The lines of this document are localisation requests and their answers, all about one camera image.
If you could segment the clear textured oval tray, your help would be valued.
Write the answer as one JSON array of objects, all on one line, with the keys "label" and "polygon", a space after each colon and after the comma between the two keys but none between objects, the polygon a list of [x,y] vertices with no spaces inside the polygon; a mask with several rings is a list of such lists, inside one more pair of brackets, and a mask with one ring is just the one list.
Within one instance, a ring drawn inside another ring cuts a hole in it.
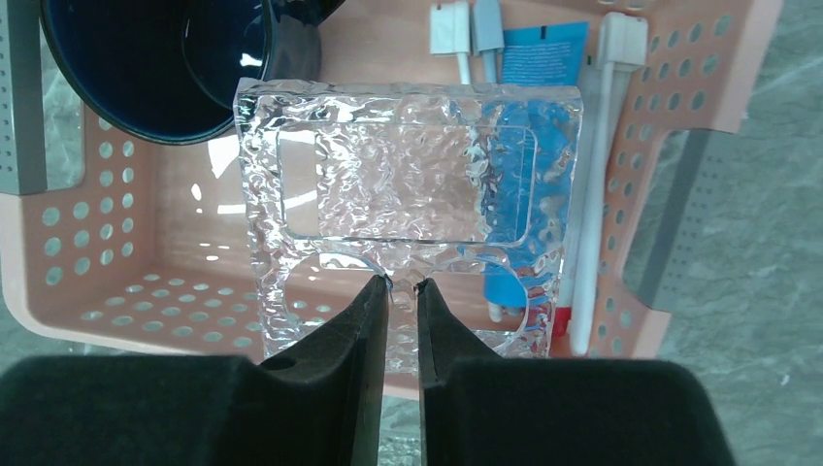
[{"label": "clear textured oval tray", "polygon": [[419,431],[381,429],[379,433],[378,466],[421,466]]}]

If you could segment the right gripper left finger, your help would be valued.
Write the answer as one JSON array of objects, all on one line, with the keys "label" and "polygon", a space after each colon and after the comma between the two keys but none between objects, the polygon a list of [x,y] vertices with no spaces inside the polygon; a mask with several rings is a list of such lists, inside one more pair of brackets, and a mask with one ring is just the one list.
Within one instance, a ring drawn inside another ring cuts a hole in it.
[{"label": "right gripper left finger", "polygon": [[374,465],[389,286],[243,356],[43,356],[1,379],[5,465]]}]

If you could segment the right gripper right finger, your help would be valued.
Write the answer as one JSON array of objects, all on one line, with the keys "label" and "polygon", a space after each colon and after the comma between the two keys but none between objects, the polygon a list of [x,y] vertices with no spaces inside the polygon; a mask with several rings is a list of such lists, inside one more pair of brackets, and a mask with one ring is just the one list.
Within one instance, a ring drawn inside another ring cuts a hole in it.
[{"label": "right gripper right finger", "polygon": [[704,387],[637,359],[505,358],[417,288],[427,465],[732,465]]}]

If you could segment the pink perforated plastic basket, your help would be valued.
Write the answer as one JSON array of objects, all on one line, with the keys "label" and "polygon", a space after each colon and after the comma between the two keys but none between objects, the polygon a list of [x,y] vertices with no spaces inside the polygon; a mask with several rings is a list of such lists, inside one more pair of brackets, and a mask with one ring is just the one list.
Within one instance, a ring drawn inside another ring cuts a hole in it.
[{"label": "pink perforated plastic basket", "polygon": [[[433,3],[336,1],[319,27],[317,83],[471,84],[453,56],[429,51]],[[629,82],[607,167],[595,309],[586,354],[651,357],[669,315],[625,287],[621,273],[657,155],[679,129],[734,132],[774,31],[778,1],[499,1],[503,31],[589,25],[581,68],[609,12],[648,21],[644,67]],[[497,53],[501,80],[503,50]],[[135,352],[264,352],[235,123],[190,145],[121,131],[82,102],[84,171],[73,187],[1,197],[5,302],[27,329]],[[410,396],[415,374],[391,374]]]}]

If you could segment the clear acrylic toothbrush holder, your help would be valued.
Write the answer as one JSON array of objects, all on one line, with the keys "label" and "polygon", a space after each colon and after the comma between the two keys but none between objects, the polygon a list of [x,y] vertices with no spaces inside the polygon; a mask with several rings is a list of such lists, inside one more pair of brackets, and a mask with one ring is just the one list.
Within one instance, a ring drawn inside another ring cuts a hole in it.
[{"label": "clear acrylic toothbrush holder", "polygon": [[577,88],[244,79],[234,114],[266,355],[371,275],[389,286],[391,374],[417,371],[414,289],[427,279],[497,353],[548,355]]}]

